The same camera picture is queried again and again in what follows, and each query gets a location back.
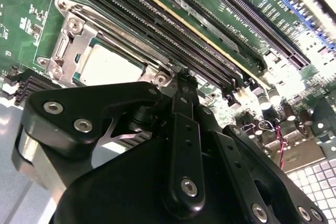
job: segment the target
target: hex bolt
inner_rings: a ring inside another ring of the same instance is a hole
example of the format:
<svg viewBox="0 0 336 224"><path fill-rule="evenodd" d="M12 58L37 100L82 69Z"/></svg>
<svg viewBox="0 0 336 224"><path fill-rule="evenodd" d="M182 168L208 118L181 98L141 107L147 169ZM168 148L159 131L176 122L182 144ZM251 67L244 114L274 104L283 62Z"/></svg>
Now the hex bolt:
<svg viewBox="0 0 336 224"><path fill-rule="evenodd" d="M53 114L53 115L62 113L64 109L62 104L58 102L52 102L52 101L46 102L45 104L43 104L43 108L46 112Z"/></svg>
<svg viewBox="0 0 336 224"><path fill-rule="evenodd" d="M181 188L182 191L184 191L190 197L195 197L198 193L196 184L188 178L184 178L181 181Z"/></svg>
<svg viewBox="0 0 336 224"><path fill-rule="evenodd" d="M88 133L92 131L92 123L89 120L80 118L75 120L73 124L74 128L79 132Z"/></svg>
<svg viewBox="0 0 336 224"><path fill-rule="evenodd" d="M263 210L257 203L252 204L252 212L261 223L267 222L267 214L265 210Z"/></svg>
<svg viewBox="0 0 336 224"><path fill-rule="evenodd" d="M307 213L307 211L303 207L298 207L298 209L299 209L299 212L300 212L301 216L305 220L307 220L307 221L311 220L309 213Z"/></svg>

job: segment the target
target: pcie slot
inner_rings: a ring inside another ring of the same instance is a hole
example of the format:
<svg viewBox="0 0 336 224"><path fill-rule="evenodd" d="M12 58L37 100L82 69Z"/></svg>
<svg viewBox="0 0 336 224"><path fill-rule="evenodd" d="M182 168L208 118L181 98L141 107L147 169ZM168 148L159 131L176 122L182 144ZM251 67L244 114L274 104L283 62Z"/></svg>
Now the pcie slot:
<svg viewBox="0 0 336 224"><path fill-rule="evenodd" d="M252 33L260 36L260 38L266 41L279 55L287 59L296 69L301 70L310 64L309 59L301 54L298 48L295 50L290 46L269 23L263 20L261 16L243 0L220 1L237 15L244 24L247 24L251 28Z"/></svg>

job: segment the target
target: capacitor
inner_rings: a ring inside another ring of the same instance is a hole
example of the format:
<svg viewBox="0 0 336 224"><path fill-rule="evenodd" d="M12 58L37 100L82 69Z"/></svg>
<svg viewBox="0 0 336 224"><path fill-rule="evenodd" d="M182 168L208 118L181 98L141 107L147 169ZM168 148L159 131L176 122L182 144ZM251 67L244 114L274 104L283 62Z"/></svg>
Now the capacitor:
<svg viewBox="0 0 336 224"><path fill-rule="evenodd" d="M294 121L295 120L296 115L295 115L291 105L286 104L282 107L282 109L284 110L285 116L286 116L288 121Z"/></svg>
<svg viewBox="0 0 336 224"><path fill-rule="evenodd" d="M308 110L302 110L300 111L300 120L303 123L303 125L312 125L313 124L313 119L311 118L310 113Z"/></svg>
<svg viewBox="0 0 336 224"><path fill-rule="evenodd" d="M267 95L265 94L262 94L261 96L259 96L258 101L259 101L261 110L268 110L272 106L272 104L269 102Z"/></svg>
<svg viewBox="0 0 336 224"><path fill-rule="evenodd" d="M254 139L256 136L255 136L255 131L254 131L254 128L250 128L247 132L245 132L247 135L248 135L248 137L250 138L250 139Z"/></svg>
<svg viewBox="0 0 336 224"><path fill-rule="evenodd" d="M262 135L263 131L259 128L259 121L258 120L254 120L254 134L256 134L257 136Z"/></svg>
<svg viewBox="0 0 336 224"><path fill-rule="evenodd" d="M268 91L269 101L274 106L279 106L281 103L281 96L276 88L272 88Z"/></svg>

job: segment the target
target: ram slot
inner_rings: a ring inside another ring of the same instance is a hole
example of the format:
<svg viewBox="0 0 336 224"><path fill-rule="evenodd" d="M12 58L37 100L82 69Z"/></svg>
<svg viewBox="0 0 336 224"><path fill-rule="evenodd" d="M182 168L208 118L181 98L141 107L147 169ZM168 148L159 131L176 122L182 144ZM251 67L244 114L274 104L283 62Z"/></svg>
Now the ram slot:
<svg viewBox="0 0 336 224"><path fill-rule="evenodd" d="M143 5L142 9L138 9L134 2L129 3L127 0L89 1L95 3L97 7L108 15L125 20L131 30L135 27L135 31L142 31L147 40L152 41L153 44L159 41L163 46L162 48L170 50L166 52L169 58L174 56L174 59L182 64L194 67L196 72L209 78L217 86L227 86L232 77L234 77L230 74L231 71L228 71L223 64L203 50L195 47L192 41L176 30L171 31L172 28L169 25L165 24L159 29L155 23L159 22L160 19L156 18L154 20L153 13L143 10Z"/></svg>

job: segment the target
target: black expansion slot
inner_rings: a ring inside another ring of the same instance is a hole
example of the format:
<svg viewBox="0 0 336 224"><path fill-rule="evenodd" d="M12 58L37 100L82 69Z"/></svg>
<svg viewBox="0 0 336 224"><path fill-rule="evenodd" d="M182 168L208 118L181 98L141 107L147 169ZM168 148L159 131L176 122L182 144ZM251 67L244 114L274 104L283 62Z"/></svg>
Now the black expansion slot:
<svg viewBox="0 0 336 224"><path fill-rule="evenodd" d="M139 8L143 8L145 6L152 13L156 14L156 21L163 19L165 22L169 24L167 28L173 27L177 29L181 34L188 37L194 43L196 43L199 47L201 47L204 51L211 54L220 64L225 65L227 69L223 69L229 74L234 75L235 72L240 74L240 70L233 65L228 59L226 59L222 54L220 54L216 49L210 46L206 41L199 38L199 36L195 35L192 31L190 31L187 27L185 27L181 22L176 20L173 16L166 12L161 6L157 5L155 2L151 0L135 0L136 2L140 2ZM134 5L134 0L130 0L130 5Z"/></svg>
<svg viewBox="0 0 336 224"><path fill-rule="evenodd" d="M248 0L220 1L296 69L301 70L310 64L310 60L300 49L289 39L285 39L287 36L255 6L249 4Z"/></svg>
<svg viewBox="0 0 336 224"><path fill-rule="evenodd" d="M250 57L254 57L257 61L261 59L261 57L258 56L259 52L257 52L249 44L243 43L237 35L232 35L228 30L225 29L226 25L222 21L220 21L216 16L214 16L211 12L205 9L202 5L200 5L194 0L183 0L183 1L188 6L190 6L192 9L194 9L196 12L198 12L203 18L205 18L213 26L215 26L222 34L224 34L230 40L234 41L236 44L239 44L240 48L244 48Z"/></svg>
<svg viewBox="0 0 336 224"><path fill-rule="evenodd" d="M184 45L180 45L184 42L188 42L187 38L180 38L177 41L174 41L171 38L167 38L166 33L163 33L156 29L153 24L150 24L150 17L142 18L137 13L132 13L130 15L129 10L126 12L124 8L122 8L120 3L117 3L112 0L89 0L98 8L102 9L102 11L106 12L108 15L117 17L119 20L125 20L126 24L130 25L130 28L136 27L136 31L143 31L144 35L147 35L147 39L151 40L151 38L155 38L155 41L152 43L156 43L160 41L162 48L165 48L170 54L170 58L174 56L174 59L180 61L182 64L186 66L192 66L196 72L209 78L211 82L216 84L219 87L227 86L228 79L227 76L223 75L223 72L218 69L218 62L213 64L213 62L209 61L209 58L213 60L212 57L207 56L206 59L202 59L202 57L197 55L195 51L186 51L184 50Z"/></svg>

